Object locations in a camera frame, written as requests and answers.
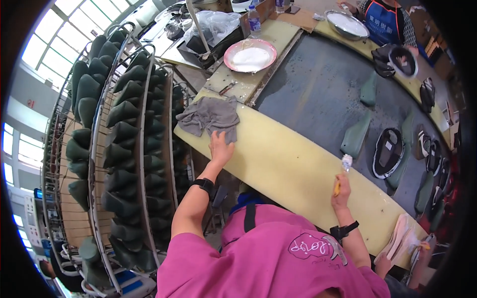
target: paintbrush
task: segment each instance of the paintbrush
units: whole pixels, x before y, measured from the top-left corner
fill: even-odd
[[[351,155],[345,154],[343,158],[341,159],[341,169],[343,174],[347,174],[350,171],[352,164],[353,164],[353,158],[351,157]],[[334,197],[340,194],[340,188],[341,188],[341,184],[338,181],[338,183],[335,185],[333,190]]]

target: gray rag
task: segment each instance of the gray rag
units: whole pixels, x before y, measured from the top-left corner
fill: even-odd
[[[226,100],[204,96],[190,104],[182,114],[176,116],[179,127],[196,136],[202,135],[205,128],[208,135],[216,130],[225,132],[225,143],[237,141],[236,125],[240,122],[237,115],[237,98]]]

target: pink-rimmed bowl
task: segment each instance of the pink-rimmed bowl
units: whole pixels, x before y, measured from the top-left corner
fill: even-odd
[[[236,72],[244,72],[244,71],[241,71],[241,70],[238,70],[234,63],[233,63],[233,60],[234,60],[234,56],[241,50],[243,49],[246,49],[246,48],[260,48],[260,49],[264,49],[268,52],[268,54],[270,55],[270,60],[267,64],[265,64],[265,66],[263,66],[260,70],[258,71],[253,71],[253,72],[259,72],[261,71],[262,69],[266,69],[267,67],[269,67],[270,65],[272,65],[275,60],[277,59],[277,49],[275,49],[275,47],[269,43],[268,41],[264,41],[262,39],[244,39],[242,41],[239,41],[237,43],[234,43],[232,44],[226,51],[225,51],[225,54],[224,54],[224,63],[225,65],[230,68],[231,70],[233,71],[236,71]]]

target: blue apron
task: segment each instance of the blue apron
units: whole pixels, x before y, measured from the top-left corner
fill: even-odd
[[[377,43],[378,46],[383,46],[387,43],[401,44],[396,11],[387,10],[383,5],[373,0],[364,16],[366,18],[364,24],[370,34],[369,38]]]

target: plastic water bottle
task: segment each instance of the plastic water bottle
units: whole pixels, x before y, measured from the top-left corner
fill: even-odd
[[[285,0],[275,0],[275,11],[276,13],[285,12]]]
[[[255,5],[249,6],[249,23],[251,38],[260,38],[262,31],[260,29],[260,15],[255,9]]]

